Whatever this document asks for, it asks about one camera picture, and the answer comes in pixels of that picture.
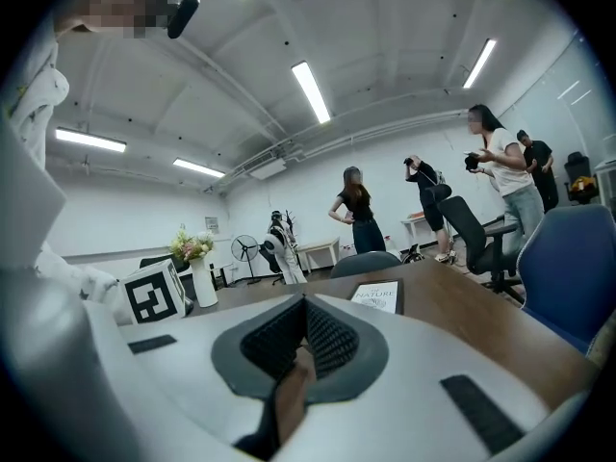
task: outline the yellow object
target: yellow object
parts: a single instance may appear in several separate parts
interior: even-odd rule
[[[571,186],[570,192],[584,192],[595,186],[595,178],[580,176]]]

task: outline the standing fan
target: standing fan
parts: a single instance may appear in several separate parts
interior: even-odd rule
[[[259,254],[259,245],[254,238],[247,235],[238,236],[235,240],[233,240],[233,243],[231,243],[231,253],[233,253],[236,260],[239,260],[240,262],[248,262],[250,275],[252,276],[252,279],[248,281],[248,285],[256,284],[261,281],[261,279],[254,278],[252,265],[250,264],[250,261]]]

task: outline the glass wall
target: glass wall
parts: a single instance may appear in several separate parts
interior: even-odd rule
[[[605,138],[616,134],[614,94],[599,60],[580,36],[553,66],[500,121],[516,134],[525,130],[552,149],[553,171],[560,204],[569,204],[564,183],[569,181],[564,165],[572,152],[581,152],[594,168],[616,152],[609,152]]]

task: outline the fluorescent light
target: fluorescent light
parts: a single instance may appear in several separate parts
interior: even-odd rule
[[[490,54],[492,53],[492,50],[494,49],[496,45],[497,45],[497,42],[495,39],[488,39],[487,41],[485,41],[485,44],[483,45],[483,49],[481,50],[481,54],[479,55],[479,58],[477,59],[475,66],[473,67],[473,70],[471,70],[471,75],[469,75],[469,78],[464,83],[464,86],[463,86],[464,89],[468,89],[470,86],[473,85],[473,82],[479,75],[479,72],[481,71],[485,63],[490,58]]]
[[[575,105],[579,100],[581,100],[584,97],[586,97],[588,94],[590,94],[591,91],[592,91],[592,89],[587,90],[583,95],[581,95],[578,99],[576,99],[573,103],[571,103],[571,106]]]
[[[310,101],[310,105],[315,111],[319,123],[329,121],[329,112],[327,111],[327,107],[325,106],[325,102],[321,96],[319,86],[317,86],[315,76],[312,74],[308,64],[306,62],[302,62],[301,64],[291,67],[291,70],[295,74],[295,78],[301,85],[301,88],[304,89],[304,94],[306,94],[308,101]]]
[[[196,165],[194,163],[189,163],[188,161],[184,161],[182,159],[176,159],[173,162],[174,166],[185,167],[186,169],[192,169],[193,171],[199,171],[203,174],[209,174],[210,176],[215,176],[216,178],[222,178],[224,173],[220,171],[216,171],[215,169],[209,169],[208,167]]]
[[[71,132],[63,128],[56,129],[56,139],[59,141],[84,143],[85,145],[91,145],[92,147],[100,147],[102,149],[114,150],[116,152],[124,152],[124,149],[126,149],[125,142],[109,141],[107,139],[102,139],[92,135]]]
[[[560,99],[562,96],[564,96],[567,92],[569,92],[571,89],[573,89],[578,84],[579,84],[579,81],[575,81],[571,86],[569,86],[567,89],[562,91],[556,99]]]

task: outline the ceiling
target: ceiling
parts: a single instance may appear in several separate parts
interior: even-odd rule
[[[128,147],[67,144],[52,129],[47,164],[83,170],[87,160],[88,171],[228,186],[268,149],[301,161],[357,133],[489,104],[558,14],[550,0],[201,0],[177,40],[163,30],[147,39],[70,34],[58,59],[70,93],[52,127]],[[462,90],[488,38],[495,52]],[[323,125],[291,72],[304,60],[332,116]],[[229,175],[172,166],[178,157]]]

